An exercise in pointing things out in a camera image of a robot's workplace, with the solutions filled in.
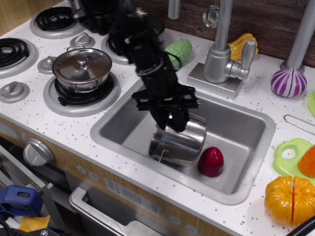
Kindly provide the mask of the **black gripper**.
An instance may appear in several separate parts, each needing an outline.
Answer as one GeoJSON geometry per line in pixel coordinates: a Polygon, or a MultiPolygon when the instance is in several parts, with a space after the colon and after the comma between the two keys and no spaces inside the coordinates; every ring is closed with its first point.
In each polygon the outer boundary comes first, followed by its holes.
{"type": "Polygon", "coordinates": [[[180,84],[177,70],[172,65],[153,65],[147,69],[137,66],[135,71],[145,86],[144,90],[132,94],[139,110],[150,109],[152,117],[162,130],[171,113],[169,126],[176,132],[183,132],[189,121],[188,109],[200,106],[195,88],[180,84]]]}

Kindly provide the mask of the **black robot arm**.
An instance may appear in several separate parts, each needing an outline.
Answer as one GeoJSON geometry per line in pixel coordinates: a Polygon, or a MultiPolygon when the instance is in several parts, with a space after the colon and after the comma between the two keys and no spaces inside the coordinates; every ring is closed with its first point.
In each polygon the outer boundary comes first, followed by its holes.
{"type": "Polygon", "coordinates": [[[132,95],[138,110],[149,111],[162,129],[170,123],[176,132],[184,131],[189,109],[199,106],[195,89],[178,82],[147,14],[132,0],[72,0],[70,4],[77,22],[94,33],[110,35],[116,48],[136,66],[145,86],[132,95]]]}

